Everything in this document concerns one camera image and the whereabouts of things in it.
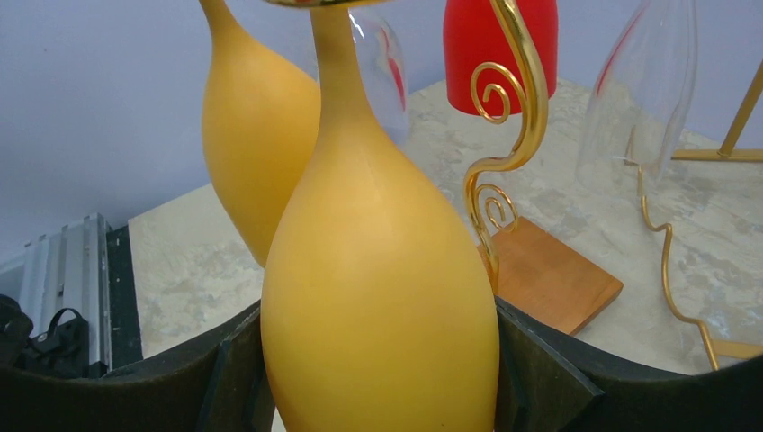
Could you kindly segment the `gold tall wire rack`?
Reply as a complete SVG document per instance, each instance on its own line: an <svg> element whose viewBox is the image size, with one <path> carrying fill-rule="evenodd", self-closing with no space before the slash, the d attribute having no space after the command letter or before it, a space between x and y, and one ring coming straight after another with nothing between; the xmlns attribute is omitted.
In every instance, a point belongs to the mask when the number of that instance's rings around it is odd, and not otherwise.
<svg viewBox="0 0 763 432"><path fill-rule="evenodd" d="M737 147L761 94L758 70L718 148L673 153L658 206L676 220L654 223L648 198L640 199L646 228L664 236L663 298L677 320L696 327L713 371L724 358L762 354L762 151Z"/></svg>

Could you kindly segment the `yellow goblet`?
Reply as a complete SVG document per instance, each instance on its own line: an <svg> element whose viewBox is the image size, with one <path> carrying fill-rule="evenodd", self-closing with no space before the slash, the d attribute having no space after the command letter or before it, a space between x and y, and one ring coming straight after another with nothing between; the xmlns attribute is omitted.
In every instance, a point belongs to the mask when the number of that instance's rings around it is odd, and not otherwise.
<svg viewBox="0 0 763 432"><path fill-rule="evenodd" d="M306 1L314 153L266 262L261 335L289 431L490 431L498 320L471 235L364 91L346 4Z"/></svg>
<svg viewBox="0 0 763 432"><path fill-rule="evenodd" d="M250 36L225 2L201 7L211 35L202 108L206 167L223 208L263 266L316 143L319 87Z"/></svg>

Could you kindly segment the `clear wine glass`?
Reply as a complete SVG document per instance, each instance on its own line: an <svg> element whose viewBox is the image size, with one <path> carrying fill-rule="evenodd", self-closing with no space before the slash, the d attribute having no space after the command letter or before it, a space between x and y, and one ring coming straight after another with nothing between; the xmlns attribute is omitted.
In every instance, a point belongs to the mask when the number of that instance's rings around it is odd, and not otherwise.
<svg viewBox="0 0 763 432"><path fill-rule="evenodd" d="M576 177L611 197L656 189L686 124L697 68L696 4L643 1L588 101Z"/></svg>

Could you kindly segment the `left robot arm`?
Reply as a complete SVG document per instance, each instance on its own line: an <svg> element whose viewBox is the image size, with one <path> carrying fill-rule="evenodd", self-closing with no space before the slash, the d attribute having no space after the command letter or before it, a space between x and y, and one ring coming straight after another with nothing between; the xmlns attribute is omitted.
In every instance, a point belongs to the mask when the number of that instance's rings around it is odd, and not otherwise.
<svg viewBox="0 0 763 432"><path fill-rule="evenodd" d="M89 374L89 324L75 309L56 312L48 329L31 336L33 324L18 302L1 297L1 365L62 379Z"/></svg>

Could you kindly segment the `yellow goblet front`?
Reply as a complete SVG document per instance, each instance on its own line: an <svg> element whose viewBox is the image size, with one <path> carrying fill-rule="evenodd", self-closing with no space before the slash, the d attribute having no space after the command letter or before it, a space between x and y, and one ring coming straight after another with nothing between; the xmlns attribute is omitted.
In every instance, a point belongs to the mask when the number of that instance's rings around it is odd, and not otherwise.
<svg viewBox="0 0 763 432"><path fill-rule="evenodd" d="M201 7L211 35L202 108L206 167L223 208L263 266L316 143L319 87L250 36L225 2Z"/></svg>

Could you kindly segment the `gold swirl wine glass rack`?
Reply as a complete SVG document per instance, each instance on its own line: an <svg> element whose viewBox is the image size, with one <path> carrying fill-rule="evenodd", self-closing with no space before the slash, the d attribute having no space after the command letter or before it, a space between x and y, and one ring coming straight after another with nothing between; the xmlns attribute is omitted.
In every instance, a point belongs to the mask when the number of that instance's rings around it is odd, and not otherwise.
<svg viewBox="0 0 763 432"><path fill-rule="evenodd" d="M622 283L531 221L515 217L501 225L513 204L496 189L481 200L479 177L526 164L539 148L547 127L550 94L542 62L517 1L490 1L519 69L499 63L478 65L471 76L471 99L478 113L500 124L520 113L521 131L510 153L474 162L463 180L465 207L481 243L480 258L493 294L542 323L575 334L621 291Z"/></svg>

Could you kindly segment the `clear stemmed glass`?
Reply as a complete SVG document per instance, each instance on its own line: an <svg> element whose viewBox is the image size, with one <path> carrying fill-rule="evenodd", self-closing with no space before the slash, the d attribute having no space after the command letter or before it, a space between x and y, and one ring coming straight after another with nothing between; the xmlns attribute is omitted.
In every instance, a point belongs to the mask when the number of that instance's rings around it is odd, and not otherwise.
<svg viewBox="0 0 763 432"><path fill-rule="evenodd" d="M349 17L366 97L378 123L402 148L409 135L408 82L397 35L370 8L352 8Z"/></svg>

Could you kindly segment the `red plastic goblet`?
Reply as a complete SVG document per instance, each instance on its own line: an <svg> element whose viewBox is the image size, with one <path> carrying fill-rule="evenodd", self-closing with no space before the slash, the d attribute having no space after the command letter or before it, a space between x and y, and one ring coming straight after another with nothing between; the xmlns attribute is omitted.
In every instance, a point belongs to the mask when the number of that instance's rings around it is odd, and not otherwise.
<svg viewBox="0 0 763 432"><path fill-rule="evenodd" d="M556 90L559 19L555 0L518 0L520 13L542 62L548 93ZM519 69L489 0L448 0L444 11L447 97L456 110L476 115L471 99L473 70L488 61Z"/></svg>

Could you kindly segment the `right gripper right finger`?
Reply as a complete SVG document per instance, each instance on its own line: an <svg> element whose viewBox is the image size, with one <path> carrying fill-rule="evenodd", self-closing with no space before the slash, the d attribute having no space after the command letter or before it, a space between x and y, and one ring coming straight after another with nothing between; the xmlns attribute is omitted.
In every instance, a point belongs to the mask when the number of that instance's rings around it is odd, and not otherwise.
<svg viewBox="0 0 763 432"><path fill-rule="evenodd" d="M762 359L672 373L610 354L500 298L497 431L760 431Z"/></svg>

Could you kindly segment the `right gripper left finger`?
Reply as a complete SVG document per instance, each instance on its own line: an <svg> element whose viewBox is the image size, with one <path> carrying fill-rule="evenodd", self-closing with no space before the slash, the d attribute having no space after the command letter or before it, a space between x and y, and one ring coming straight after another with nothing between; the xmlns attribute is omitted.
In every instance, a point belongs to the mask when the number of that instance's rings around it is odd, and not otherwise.
<svg viewBox="0 0 763 432"><path fill-rule="evenodd" d="M268 431L261 303L216 328L100 379L4 366L3 431Z"/></svg>

